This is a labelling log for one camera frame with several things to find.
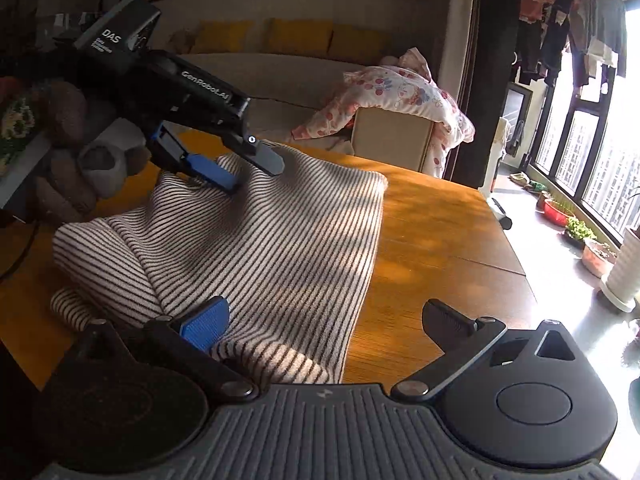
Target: towel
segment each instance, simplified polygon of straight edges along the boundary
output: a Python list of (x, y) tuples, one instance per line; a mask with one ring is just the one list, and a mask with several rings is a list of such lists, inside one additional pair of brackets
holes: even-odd
[(149, 202), (62, 226), (53, 254), (79, 290), (53, 311), (76, 330), (95, 316), (131, 326), (180, 316), (212, 296), (230, 323), (212, 356), (258, 384), (338, 383), (373, 271), (386, 178), (273, 144), (271, 177), (230, 153), (234, 195), (161, 173)]

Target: pink patterned clothing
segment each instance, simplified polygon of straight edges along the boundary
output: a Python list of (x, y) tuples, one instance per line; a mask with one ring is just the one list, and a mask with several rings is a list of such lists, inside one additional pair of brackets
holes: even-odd
[(361, 107), (416, 115), (434, 122), (422, 172), (441, 178), (449, 150), (461, 142), (471, 142), (476, 130), (455, 100), (434, 83), (427, 62), (416, 48), (407, 51), (398, 65), (345, 72), (344, 83), (333, 99), (291, 132), (294, 139), (333, 135)]

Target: blue gripper pad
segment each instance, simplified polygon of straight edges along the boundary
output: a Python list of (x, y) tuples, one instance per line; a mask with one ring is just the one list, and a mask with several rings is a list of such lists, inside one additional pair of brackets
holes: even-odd
[(175, 331), (182, 338), (209, 353), (229, 326), (229, 304), (225, 298), (215, 296), (174, 323)]

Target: black cable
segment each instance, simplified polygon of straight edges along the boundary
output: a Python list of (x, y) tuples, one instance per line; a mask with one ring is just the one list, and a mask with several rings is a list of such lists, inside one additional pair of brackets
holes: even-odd
[(29, 250), (31, 249), (31, 246), (33, 245), (33, 241), (35, 240), (36, 235), (38, 234), (39, 228), (40, 228), (40, 220), (36, 220), (35, 224), (33, 225), (33, 230), (31, 231), (31, 236), (29, 237), (29, 241), (25, 245), (20, 256), (18, 256), (18, 259), (12, 263), (11, 267), (9, 267), (5, 272), (0, 274), (0, 282), (3, 282), (7, 278), (10, 278), (11, 275), (16, 270), (18, 270), (18, 268), (22, 265), (22, 262), (27, 257), (27, 254), (29, 254)]

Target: wooden table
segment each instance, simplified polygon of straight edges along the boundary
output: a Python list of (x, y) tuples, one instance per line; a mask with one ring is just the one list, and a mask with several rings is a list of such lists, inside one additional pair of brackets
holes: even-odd
[[(194, 152), (225, 151), (216, 137), (182, 136)], [(530, 328), (536, 300), (511, 245), (478, 191), (372, 160), (303, 150), (344, 166), (379, 171), (389, 181), (378, 256), (350, 343), (344, 382), (381, 382), (388, 389), (441, 355), (422, 331), (422, 306), (439, 298), (473, 319), (495, 316)], [(129, 210), (146, 199), (158, 174), (148, 165), (97, 216)], [(0, 231), (0, 269), (24, 247), (31, 226)], [(52, 294), (69, 280), (51, 259), (53, 230), (43, 226), (20, 269), (0, 285), (0, 338), (42, 387), (74, 333), (49, 311)]]

